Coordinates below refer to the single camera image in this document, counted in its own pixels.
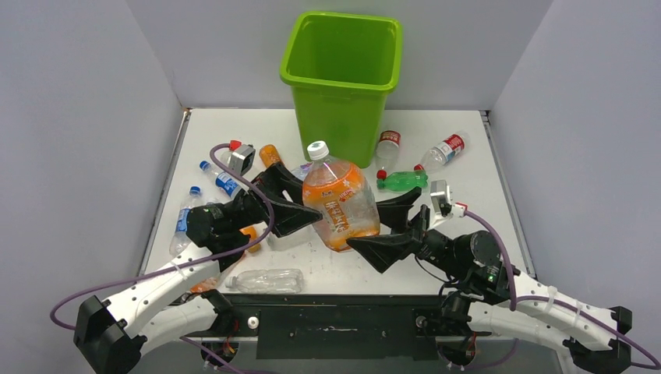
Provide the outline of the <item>large orange label bottle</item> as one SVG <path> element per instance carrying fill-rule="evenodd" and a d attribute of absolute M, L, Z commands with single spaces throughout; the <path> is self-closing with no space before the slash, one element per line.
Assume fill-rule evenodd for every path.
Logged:
<path fill-rule="evenodd" d="M 313 227 L 326 247 L 344 252 L 349 238 L 378 235 L 380 217 L 362 169 L 330 155 L 317 140 L 307 146 L 311 165 L 302 183 L 304 206 L 321 212 Z"/>

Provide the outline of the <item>green plastic bottle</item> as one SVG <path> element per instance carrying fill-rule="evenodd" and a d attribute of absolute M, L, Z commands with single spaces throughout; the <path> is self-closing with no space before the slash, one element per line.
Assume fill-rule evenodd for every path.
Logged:
<path fill-rule="evenodd" d="M 424 189 L 428 185 L 428 175 L 422 171 L 398 171 L 378 178 L 376 187 L 390 192 L 408 192 L 415 187 Z"/>

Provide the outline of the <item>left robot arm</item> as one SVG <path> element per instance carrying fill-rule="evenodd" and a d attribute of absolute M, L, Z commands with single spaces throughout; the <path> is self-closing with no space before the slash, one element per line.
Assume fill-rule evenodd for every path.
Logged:
<path fill-rule="evenodd" d="M 302 182 L 282 164 L 254 179 L 227 203 L 193 207 L 186 216 L 191 240 L 156 277 L 136 282 L 104 301 L 91 296 L 79 307 L 73 342 L 96 373 L 127 373 L 153 349 L 190 333 L 215 336 L 232 327 L 231 304 L 213 289 L 182 305 L 172 303 L 194 285 L 237 263 L 250 237 L 241 230 L 273 221 L 282 238 L 322 217 L 302 204 Z"/>

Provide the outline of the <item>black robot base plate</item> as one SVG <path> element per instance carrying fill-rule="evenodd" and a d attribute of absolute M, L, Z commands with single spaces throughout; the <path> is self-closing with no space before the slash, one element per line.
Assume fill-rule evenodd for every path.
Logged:
<path fill-rule="evenodd" d="M 220 315 L 193 337 L 252 342 L 258 359 L 434 360 L 438 346 L 468 348 L 468 309 L 435 295 L 212 297 Z"/>

